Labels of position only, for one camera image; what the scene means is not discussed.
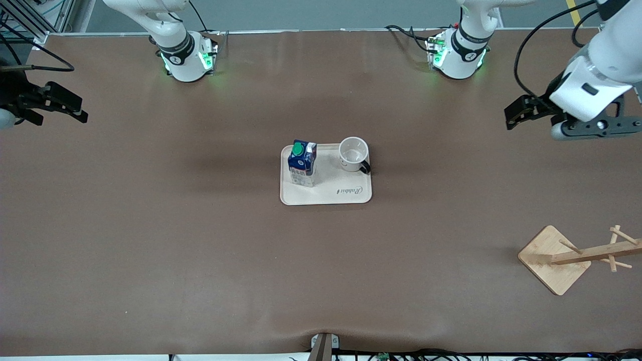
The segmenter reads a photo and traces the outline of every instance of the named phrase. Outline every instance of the milk carton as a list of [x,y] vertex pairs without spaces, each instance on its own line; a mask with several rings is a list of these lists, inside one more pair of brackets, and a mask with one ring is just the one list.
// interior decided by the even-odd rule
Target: milk carton
[[317,159],[316,143],[294,140],[292,152],[288,157],[292,183],[306,187],[313,186],[315,159]]

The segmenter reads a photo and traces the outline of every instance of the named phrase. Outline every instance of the wooden mug tree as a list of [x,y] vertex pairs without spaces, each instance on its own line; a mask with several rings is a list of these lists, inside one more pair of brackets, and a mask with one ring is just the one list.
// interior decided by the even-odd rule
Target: wooden mug tree
[[[617,266],[632,266],[617,262],[615,257],[642,253],[642,238],[635,239],[625,234],[616,225],[611,228],[611,242],[607,245],[578,249],[552,225],[546,226],[524,249],[518,258],[542,283],[556,295],[563,295],[589,268],[591,261]],[[617,242],[618,236],[625,241]]]

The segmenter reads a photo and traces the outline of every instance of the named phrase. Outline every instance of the beige tray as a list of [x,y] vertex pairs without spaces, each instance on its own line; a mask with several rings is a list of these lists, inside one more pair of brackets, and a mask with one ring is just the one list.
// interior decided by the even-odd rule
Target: beige tray
[[287,206],[368,202],[372,198],[370,174],[343,170],[339,163],[338,150],[338,143],[317,145],[315,186],[309,188],[292,183],[288,169],[288,157],[292,146],[283,148],[281,151],[281,202]]

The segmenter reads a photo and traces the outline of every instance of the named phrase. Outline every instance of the mug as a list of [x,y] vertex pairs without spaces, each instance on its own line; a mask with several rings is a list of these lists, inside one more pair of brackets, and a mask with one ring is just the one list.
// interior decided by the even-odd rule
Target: mug
[[368,144],[359,137],[345,138],[339,144],[341,167],[348,172],[360,170],[365,174],[370,173],[370,164],[367,161],[368,155]]

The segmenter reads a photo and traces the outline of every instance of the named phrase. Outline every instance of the brown table surface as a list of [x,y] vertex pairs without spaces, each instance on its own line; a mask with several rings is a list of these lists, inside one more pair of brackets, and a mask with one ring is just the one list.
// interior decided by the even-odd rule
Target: brown table surface
[[[548,224],[579,247],[614,224],[642,236],[642,137],[506,131],[525,35],[499,31],[464,81],[386,32],[233,35],[194,84],[165,76],[146,37],[50,37],[76,71],[30,80],[80,94],[90,118],[0,133],[0,354],[290,352],[319,331],[376,351],[642,346],[642,257],[593,265],[563,297],[517,259]],[[528,45],[537,92],[569,36]],[[369,203],[281,204],[284,146],[355,135]]]

